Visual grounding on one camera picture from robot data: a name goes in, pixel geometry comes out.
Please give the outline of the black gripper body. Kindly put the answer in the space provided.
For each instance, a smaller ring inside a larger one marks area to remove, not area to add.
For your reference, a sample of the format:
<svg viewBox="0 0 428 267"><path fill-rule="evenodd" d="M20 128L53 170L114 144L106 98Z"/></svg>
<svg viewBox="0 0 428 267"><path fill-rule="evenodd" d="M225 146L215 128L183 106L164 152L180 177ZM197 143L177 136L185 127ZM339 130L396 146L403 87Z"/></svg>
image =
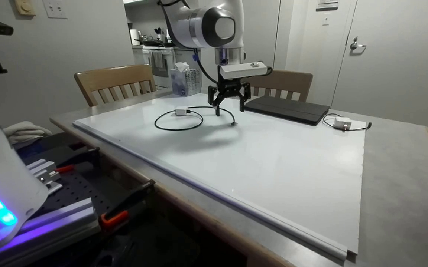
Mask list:
<svg viewBox="0 0 428 267"><path fill-rule="evenodd" d="M216 92L216 101L224 101L225 98L240 97L243 94L244 82L241 79L224 79L219 78Z"/></svg>

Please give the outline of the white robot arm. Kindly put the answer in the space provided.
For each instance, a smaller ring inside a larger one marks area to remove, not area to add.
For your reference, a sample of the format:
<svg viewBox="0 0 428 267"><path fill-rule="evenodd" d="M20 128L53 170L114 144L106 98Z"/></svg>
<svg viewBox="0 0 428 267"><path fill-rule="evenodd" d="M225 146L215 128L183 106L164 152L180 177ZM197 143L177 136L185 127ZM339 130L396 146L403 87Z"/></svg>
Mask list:
<svg viewBox="0 0 428 267"><path fill-rule="evenodd" d="M243 0L158 0L167 29L176 45L200 51L215 48L218 54L218 79L213 79L195 55L201 72L213 82L209 104L221 115L221 104L237 97L240 110L252 98L252 91L241 78L229 78L226 69L246 61L244 54L244 3Z"/></svg>

